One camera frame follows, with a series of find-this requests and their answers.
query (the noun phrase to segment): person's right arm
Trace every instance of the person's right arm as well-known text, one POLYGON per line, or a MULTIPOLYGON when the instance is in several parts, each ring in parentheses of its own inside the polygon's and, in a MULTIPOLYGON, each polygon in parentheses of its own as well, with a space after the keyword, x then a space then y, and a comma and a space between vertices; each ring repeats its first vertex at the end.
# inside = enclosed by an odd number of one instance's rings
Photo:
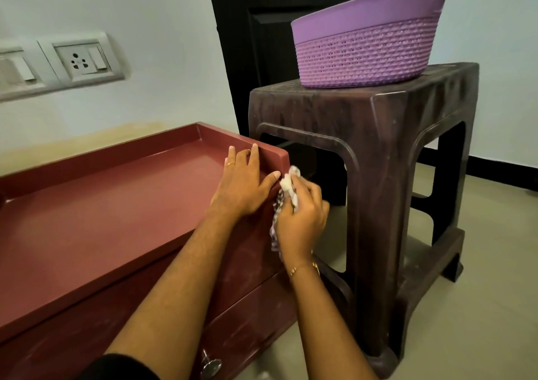
POLYGON ((282 259, 295 292, 299 330, 310 380, 375 380, 347 325, 313 266, 312 250, 325 228, 329 204, 319 186, 292 176, 299 198, 293 213, 290 198, 277 221, 282 259))

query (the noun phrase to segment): metal knob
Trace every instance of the metal knob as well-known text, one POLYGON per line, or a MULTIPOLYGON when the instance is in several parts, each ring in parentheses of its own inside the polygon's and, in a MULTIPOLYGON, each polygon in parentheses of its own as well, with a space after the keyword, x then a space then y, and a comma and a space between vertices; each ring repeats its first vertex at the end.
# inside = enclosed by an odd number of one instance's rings
POLYGON ((222 361, 220 359, 210 359, 205 350, 202 350, 202 371, 200 371, 202 380, 213 378, 221 367, 222 361))

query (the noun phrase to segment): brown plastic stool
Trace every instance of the brown plastic stool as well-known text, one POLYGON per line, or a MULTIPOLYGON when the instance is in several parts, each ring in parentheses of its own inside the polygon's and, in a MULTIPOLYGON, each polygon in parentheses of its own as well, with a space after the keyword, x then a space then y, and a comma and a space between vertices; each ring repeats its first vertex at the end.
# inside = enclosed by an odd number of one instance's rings
POLYGON ((404 356, 411 314, 437 276, 455 282, 462 272, 457 222, 477 98, 476 63, 429 66, 382 87, 307 89, 294 80, 250 94, 251 138, 268 133, 344 160, 346 271, 321 262, 320 271, 381 378, 404 356), (417 157, 438 137, 432 194, 415 194, 417 157), (433 245, 404 267, 409 207, 432 217, 433 245))

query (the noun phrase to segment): beige floor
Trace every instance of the beige floor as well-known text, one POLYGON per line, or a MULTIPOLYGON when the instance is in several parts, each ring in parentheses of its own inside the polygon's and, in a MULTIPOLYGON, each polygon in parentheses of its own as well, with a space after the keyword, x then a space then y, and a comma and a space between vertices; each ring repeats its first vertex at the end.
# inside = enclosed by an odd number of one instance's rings
MULTIPOLYGON (((431 191, 433 168, 418 165, 414 191, 431 191)), ((345 267, 345 208, 333 208, 316 252, 345 267)), ((416 309, 394 380, 538 379, 538 194, 467 177, 459 226, 465 270, 439 278, 416 309)), ((408 256, 431 244, 432 221, 412 210, 408 256)), ((297 324, 237 380, 307 379, 297 324)))

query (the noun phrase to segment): gold bracelet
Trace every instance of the gold bracelet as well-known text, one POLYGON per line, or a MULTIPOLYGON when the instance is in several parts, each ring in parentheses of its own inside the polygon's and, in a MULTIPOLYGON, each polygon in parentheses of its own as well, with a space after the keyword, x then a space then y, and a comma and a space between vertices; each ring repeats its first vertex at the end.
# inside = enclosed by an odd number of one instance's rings
MULTIPOLYGON (((301 267, 306 267, 310 264, 302 264, 298 267, 293 267, 293 269, 289 272, 289 277, 292 278, 293 274, 295 274, 297 272, 297 269, 301 268, 301 267)), ((314 268, 316 268, 316 271, 317 273, 319 274, 319 268, 317 267, 317 264, 315 262, 312 262, 312 265, 314 266, 314 268)))

